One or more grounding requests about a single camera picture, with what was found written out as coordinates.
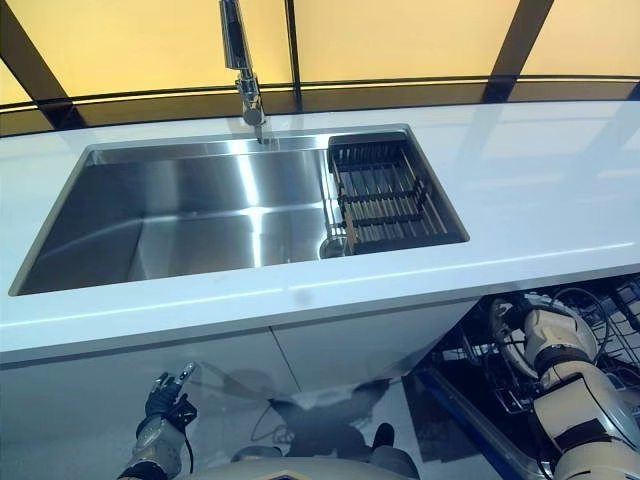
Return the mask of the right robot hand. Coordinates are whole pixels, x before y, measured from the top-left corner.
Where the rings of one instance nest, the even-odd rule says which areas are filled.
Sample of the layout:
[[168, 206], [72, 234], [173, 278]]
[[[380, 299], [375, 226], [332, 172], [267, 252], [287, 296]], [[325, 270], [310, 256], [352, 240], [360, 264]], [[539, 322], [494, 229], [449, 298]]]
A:
[[568, 315], [566, 307], [558, 302], [552, 300], [548, 295], [538, 295], [534, 292], [524, 293], [521, 303], [525, 310], [527, 309], [539, 309], [553, 311], [562, 315]]

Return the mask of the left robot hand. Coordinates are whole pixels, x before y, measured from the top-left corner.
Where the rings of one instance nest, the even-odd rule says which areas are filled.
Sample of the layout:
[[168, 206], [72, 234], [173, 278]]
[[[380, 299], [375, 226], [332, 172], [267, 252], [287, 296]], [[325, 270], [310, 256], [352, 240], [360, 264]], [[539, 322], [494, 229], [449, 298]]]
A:
[[183, 391], [183, 387], [195, 370], [196, 363], [189, 361], [177, 374], [163, 372], [157, 377], [145, 402], [146, 417], [171, 415], [183, 405], [188, 399], [188, 394]]

